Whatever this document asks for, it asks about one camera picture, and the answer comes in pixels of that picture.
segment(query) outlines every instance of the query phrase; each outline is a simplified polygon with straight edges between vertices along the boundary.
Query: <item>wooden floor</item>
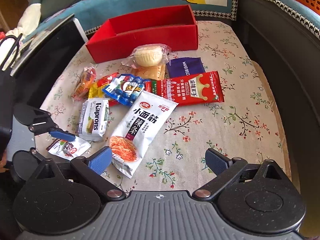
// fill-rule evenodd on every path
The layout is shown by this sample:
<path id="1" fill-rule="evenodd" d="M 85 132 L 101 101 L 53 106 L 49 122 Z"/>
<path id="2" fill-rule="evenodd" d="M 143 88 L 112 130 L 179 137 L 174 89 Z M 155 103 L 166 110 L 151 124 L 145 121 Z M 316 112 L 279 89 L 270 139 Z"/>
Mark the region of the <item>wooden floor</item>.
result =
<path id="1" fill-rule="evenodd" d="M 17 26 L 28 0 L 0 0 L 0 25 L 5 31 Z"/>

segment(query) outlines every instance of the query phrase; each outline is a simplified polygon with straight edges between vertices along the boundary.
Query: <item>crown logo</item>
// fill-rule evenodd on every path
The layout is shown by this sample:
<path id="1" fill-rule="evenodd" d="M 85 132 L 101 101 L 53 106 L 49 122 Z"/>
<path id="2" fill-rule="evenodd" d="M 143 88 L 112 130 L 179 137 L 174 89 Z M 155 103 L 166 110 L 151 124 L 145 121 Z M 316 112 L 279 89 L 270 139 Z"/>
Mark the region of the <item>crown logo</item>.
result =
<path id="1" fill-rule="evenodd" d="M 208 100 L 208 98 L 203 96 L 202 90 L 204 88 L 210 87 L 210 85 L 209 84 L 202 84 L 200 82 L 201 77 L 203 77 L 203 75 L 199 74 L 198 76 L 189 80 L 189 85 L 190 85 L 190 89 L 191 89 L 190 96 L 196 97 L 196 98 L 201 98 L 204 101 L 206 101 L 206 100 Z"/>

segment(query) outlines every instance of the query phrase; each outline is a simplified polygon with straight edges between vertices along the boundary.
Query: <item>red cardboard box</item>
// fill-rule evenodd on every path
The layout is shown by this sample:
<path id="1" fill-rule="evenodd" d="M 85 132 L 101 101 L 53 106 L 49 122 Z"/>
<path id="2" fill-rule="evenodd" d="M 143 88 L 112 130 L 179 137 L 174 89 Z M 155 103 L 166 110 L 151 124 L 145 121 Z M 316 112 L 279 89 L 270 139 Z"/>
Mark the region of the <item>red cardboard box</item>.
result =
<path id="1" fill-rule="evenodd" d="M 128 57 L 140 45 L 162 43 L 172 51 L 198 49 L 198 25 L 190 5 L 129 13 L 107 20 L 87 42 L 96 63 Z"/>

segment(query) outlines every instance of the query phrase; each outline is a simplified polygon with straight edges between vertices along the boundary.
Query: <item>floral tablecloth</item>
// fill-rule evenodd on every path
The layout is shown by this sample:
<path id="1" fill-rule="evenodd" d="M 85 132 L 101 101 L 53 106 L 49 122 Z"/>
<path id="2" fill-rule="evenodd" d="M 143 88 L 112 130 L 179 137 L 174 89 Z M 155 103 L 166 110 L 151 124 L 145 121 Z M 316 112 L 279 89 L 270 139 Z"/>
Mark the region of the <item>floral tablecloth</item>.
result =
<path id="1" fill-rule="evenodd" d="M 249 163 L 272 158 L 285 169 L 283 143 L 278 124 L 257 71 L 231 27 L 221 22 L 200 21 L 199 49 L 173 52 L 171 58 L 201 57 L 206 71 L 218 70 L 225 102 L 177 107 L 151 143 L 132 179 L 110 165 L 102 176 L 125 192 L 130 190 L 181 190 L 190 192 L 215 177 L 204 154 L 211 147 L 229 158 L 240 156 Z M 42 109 L 64 130 L 76 132 L 81 104 L 70 97 L 83 68 L 93 62 L 83 46 L 57 79 Z M 97 77 L 119 71 L 129 73 L 121 60 L 98 64 Z M 123 105 L 110 108 L 103 142 L 92 142 L 89 156 L 106 144 L 128 111 Z M 38 151 L 53 141 L 50 135 L 36 137 Z M 57 162 L 62 159 L 54 156 Z"/>

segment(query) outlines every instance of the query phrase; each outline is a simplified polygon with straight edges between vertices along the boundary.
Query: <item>snack bag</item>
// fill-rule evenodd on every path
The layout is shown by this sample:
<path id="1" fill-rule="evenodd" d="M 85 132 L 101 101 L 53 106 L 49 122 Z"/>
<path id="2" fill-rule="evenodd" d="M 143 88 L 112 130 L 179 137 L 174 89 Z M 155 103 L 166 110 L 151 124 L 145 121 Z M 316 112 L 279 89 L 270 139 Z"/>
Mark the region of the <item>snack bag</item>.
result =
<path id="1" fill-rule="evenodd" d="M 89 91 L 92 82 L 96 78 L 96 70 L 91 64 L 90 67 L 85 67 L 81 73 L 81 76 L 76 84 L 76 88 L 72 94 L 72 98 L 74 101 L 79 101 L 85 98 L 85 95 Z"/>
<path id="2" fill-rule="evenodd" d="M 142 91 L 113 131 L 109 146 L 113 165 L 132 178 L 150 143 L 178 103 Z"/>
<path id="3" fill-rule="evenodd" d="M 153 67 L 170 63 L 171 48 L 164 44 L 147 44 L 136 47 L 121 64 L 127 67 Z"/>
<path id="4" fill-rule="evenodd" d="M 90 147 L 90 143 L 76 136 L 76 139 L 72 142 L 55 139 L 52 144 L 47 147 L 47 151 L 50 154 L 71 161 L 73 158 L 84 154 Z"/>
<path id="5" fill-rule="evenodd" d="M 102 141 L 108 125 L 109 103 L 106 98 L 90 98 L 82 105 L 78 134 L 87 141 Z"/>
<path id="6" fill-rule="evenodd" d="M 98 81 L 94 82 L 89 89 L 88 98 L 108 98 L 109 106 L 114 106 L 118 104 L 118 101 L 108 97 L 102 89 L 104 89 L 107 85 L 110 84 L 113 78 L 119 75 L 119 72 L 115 72 L 109 76 L 104 76 L 100 78 Z"/>
<path id="7" fill-rule="evenodd" d="M 149 81 L 146 82 L 146 91 L 177 102 L 180 106 L 224 102 L 217 71 Z"/>
<path id="8" fill-rule="evenodd" d="M 121 74 L 120 77 L 114 78 L 102 91 L 119 103 L 132 106 L 141 91 L 144 90 L 146 81 L 149 81 L 149 79 L 145 80 L 131 74 Z"/>
<path id="9" fill-rule="evenodd" d="M 171 60 L 171 65 L 167 64 L 170 78 L 188 76 L 204 73 L 204 67 L 199 57 L 180 57 Z"/>
<path id="10" fill-rule="evenodd" d="M 164 79 L 165 65 L 155 67 L 134 68 L 131 73 L 144 79 Z"/>

